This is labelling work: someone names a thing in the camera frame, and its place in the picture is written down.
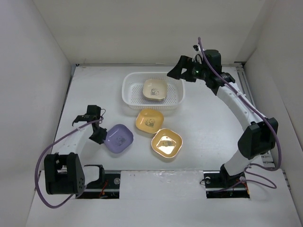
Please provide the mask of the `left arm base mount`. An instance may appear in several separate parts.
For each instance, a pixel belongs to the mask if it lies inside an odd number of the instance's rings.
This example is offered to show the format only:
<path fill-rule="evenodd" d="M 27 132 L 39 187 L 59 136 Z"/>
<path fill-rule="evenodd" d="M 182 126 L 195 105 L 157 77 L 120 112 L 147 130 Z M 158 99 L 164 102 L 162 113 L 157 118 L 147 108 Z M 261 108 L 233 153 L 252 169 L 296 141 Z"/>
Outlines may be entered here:
<path fill-rule="evenodd" d="M 104 180 L 90 182 L 79 199 L 119 199 L 120 173 L 106 173 Z"/>

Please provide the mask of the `cream plate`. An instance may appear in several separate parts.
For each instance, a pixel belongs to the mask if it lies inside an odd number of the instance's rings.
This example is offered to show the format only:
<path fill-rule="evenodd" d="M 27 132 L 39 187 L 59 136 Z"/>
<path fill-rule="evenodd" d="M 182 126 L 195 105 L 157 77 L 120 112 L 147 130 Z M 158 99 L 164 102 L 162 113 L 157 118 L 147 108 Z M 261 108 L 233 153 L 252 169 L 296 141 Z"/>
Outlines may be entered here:
<path fill-rule="evenodd" d="M 143 84 L 143 96 L 147 100 L 162 101 L 167 97 L 168 84 L 162 79 L 148 79 Z"/>

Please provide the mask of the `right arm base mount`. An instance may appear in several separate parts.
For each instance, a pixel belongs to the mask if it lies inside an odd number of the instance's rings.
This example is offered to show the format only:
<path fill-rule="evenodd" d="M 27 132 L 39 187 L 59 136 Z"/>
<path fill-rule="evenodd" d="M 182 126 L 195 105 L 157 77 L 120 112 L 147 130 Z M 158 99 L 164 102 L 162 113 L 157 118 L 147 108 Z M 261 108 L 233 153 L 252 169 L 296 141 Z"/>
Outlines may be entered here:
<path fill-rule="evenodd" d="M 204 178 L 200 184 L 205 187 L 207 199 L 249 199 L 249 190 L 246 183 L 240 183 L 245 174 L 236 175 L 235 178 L 224 182 L 219 171 L 204 171 Z"/>

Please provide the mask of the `purple plate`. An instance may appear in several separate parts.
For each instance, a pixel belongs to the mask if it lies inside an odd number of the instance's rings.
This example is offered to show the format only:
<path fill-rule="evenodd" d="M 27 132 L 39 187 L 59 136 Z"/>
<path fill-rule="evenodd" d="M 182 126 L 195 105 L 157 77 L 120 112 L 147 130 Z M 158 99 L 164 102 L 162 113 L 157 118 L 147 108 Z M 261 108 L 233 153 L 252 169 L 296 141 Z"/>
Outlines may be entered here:
<path fill-rule="evenodd" d="M 122 153 L 133 142 L 133 133 L 123 124 L 113 126 L 104 140 L 105 146 L 114 154 Z"/>

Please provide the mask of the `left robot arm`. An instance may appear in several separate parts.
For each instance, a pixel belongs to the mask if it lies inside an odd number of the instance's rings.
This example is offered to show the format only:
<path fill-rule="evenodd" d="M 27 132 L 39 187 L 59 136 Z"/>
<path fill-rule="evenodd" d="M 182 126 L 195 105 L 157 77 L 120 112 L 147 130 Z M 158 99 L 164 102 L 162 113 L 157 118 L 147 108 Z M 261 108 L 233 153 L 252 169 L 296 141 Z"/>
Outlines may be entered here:
<path fill-rule="evenodd" d="M 100 127 L 104 111 L 97 105 L 88 105 L 83 115 L 78 115 L 72 124 L 75 132 L 63 139 L 63 144 L 54 154 L 44 158 L 45 187 L 48 194 L 76 194 L 85 191 L 86 186 L 104 185 L 105 170 L 101 164 L 84 164 L 80 155 L 88 140 L 99 145 L 104 143 L 107 130 Z"/>

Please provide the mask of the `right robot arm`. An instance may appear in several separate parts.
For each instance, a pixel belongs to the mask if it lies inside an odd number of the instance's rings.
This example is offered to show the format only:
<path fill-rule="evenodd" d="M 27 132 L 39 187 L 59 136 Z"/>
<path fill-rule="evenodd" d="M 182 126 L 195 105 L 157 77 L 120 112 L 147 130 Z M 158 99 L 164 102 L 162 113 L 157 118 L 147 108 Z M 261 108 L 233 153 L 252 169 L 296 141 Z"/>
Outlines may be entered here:
<path fill-rule="evenodd" d="M 229 107 L 239 121 L 243 134 L 238 140 L 238 149 L 219 172 L 221 187 L 227 188 L 242 177 L 255 157 L 278 144 L 278 122 L 257 111 L 240 91 L 232 75 L 222 71 L 221 55 L 217 50 L 201 50 L 197 45 L 193 48 L 194 57 L 182 55 L 167 76 L 187 82 L 204 81 L 206 87 Z"/>

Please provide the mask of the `yellow plate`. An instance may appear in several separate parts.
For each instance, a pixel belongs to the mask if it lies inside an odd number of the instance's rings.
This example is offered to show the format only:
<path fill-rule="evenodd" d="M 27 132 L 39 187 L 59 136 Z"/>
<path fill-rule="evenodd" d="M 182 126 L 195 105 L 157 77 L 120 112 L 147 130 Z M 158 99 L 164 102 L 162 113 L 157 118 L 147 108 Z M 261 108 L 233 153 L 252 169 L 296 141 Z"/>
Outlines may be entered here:
<path fill-rule="evenodd" d="M 174 158 L 183 145 L 181 136 L 170 129 L 160 129 L 151 140 L 152 149 L 164 158 Z"/>
<path fill-rule="evenodd" d="M 164 116 L 161 112 L 147 108 L 139 112 L 135 126 L 143 132 L 154 134 L 161 129 L 163 122 Z"/>

